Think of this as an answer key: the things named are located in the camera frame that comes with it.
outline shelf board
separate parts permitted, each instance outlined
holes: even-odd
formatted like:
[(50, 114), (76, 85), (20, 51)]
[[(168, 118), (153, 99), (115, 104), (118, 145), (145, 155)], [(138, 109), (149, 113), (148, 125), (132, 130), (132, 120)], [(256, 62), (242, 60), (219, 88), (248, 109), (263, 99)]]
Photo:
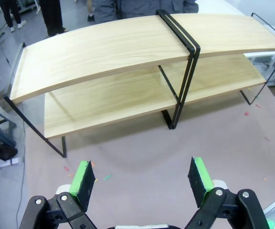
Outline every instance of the shelf board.
[[(175, 90), (186, 62), (162, 66)], [(186, 103), (258, 85), (264, 78), (243, 54), (198, 60)], [(173, 108), (173, 97), (158, 67), (115, 74), (45, 94), (44, 135), (64, 136), (139, 115)]]
[[(201, 46), (200, 58), (275, 51), (275, 36), (254, 18), (174, 14)], [(10, 95), (25, 99), (96, 78), (181, 62), (188, 51), (159, 16), (112, 21), (24, 48)]]

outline jacket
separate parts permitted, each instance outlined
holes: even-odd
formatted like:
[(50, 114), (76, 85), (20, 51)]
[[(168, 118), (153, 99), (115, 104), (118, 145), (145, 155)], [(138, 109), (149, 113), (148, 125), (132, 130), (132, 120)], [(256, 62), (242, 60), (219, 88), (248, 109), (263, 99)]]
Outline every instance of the jacket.
[(196, 0), (93, 0), (96, 23), (155, 15), (156, 10), (168, 13), (197, 13)]

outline gray floor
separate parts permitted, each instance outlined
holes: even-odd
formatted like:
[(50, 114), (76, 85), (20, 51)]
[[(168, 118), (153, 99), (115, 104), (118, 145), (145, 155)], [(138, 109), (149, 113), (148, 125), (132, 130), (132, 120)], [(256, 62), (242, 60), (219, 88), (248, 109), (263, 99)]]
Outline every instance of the gray floor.
[[(74, 0), (60, 0), (60, 2), (64, 27), (71, 31), (92, 24), (87, 21), (85, 0), (78, 0), (77, 3), (74, 3)], [(36, 15), (34, 11), (30, 11), (23, 14), (21, 17), (23, 20), (27, 21), (27, 24), (22, 29), (16, 29), (14, 33), (10, 33), (9, 29), (5, 28), (5, 20), (0, 13), (0, 31), (5, 33), (0, 40), (0, 91), (10, 80), (10, 66), (7, 64), (5, 56), (9, 59), (10, 64), (12, 64), (21, 42), (30, 45), (47, 37), (46, 27), (41, 13)], [(38, 96), (24, 102), (24, 113), (34, 124), (42, 122), (42, 102), (43, 96)], [(0, 112), (17, 123), (18, 126), (15, 129), (15, 140), (17, 141), (17, 148), (19, 150), (18, 156), (24, 155), (25, 136), (22, 120), (14, 112), (6, 114), (1, 109)], [(24, 166), (22, 164), (0, 169), (0, 229), (17, 228), (15, 217), (21, 198), (23, 168)], [(22, 190), (22, 204), (18, 214), (19, 222), (21, 221), (28, 202), (25, 182), (23, 183)]]

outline black pants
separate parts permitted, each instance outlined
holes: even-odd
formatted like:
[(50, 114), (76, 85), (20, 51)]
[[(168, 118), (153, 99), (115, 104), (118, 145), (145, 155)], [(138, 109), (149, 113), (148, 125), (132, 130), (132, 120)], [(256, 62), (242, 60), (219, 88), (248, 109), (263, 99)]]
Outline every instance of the black pants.
[(19, 8), (16, 0), (2, 0), (0, 1), (0, 8), (3, 11), (5, 21), (8, 27), (13, 27), (13, 23), (10, 16), (10, 10), (14, 16), (15, 21), (20, 24), (21, 17), (19, 15)]
[(60, 0), (40, 0), (39, 4), (47, 28), (47, 34), (52, 37), (57, 33), (63, 33)]

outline silver bolt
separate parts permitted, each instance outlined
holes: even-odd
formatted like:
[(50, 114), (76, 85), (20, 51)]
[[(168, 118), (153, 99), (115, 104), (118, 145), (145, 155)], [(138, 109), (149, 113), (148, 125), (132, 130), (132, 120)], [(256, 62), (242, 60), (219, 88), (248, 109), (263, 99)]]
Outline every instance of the silver bolt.
[(61, 196), (61, 200), (66, 200), (67, 199), (67, 196), (64, 195), (64, 196)]
[(36, 204), (41, 204), (42, 200), (41, 199), (37, 199), (36, 200)]
[(221, 195), (223, 194), (223, 192), (222, 192), (220, 189), (218, 189), (215, 193), (216, 193), (216, 195), (218, 195), (218, 196), (221, 196)]
[(249, 197), (249, 193), (243, 192), (243, 197), (248, 198)]

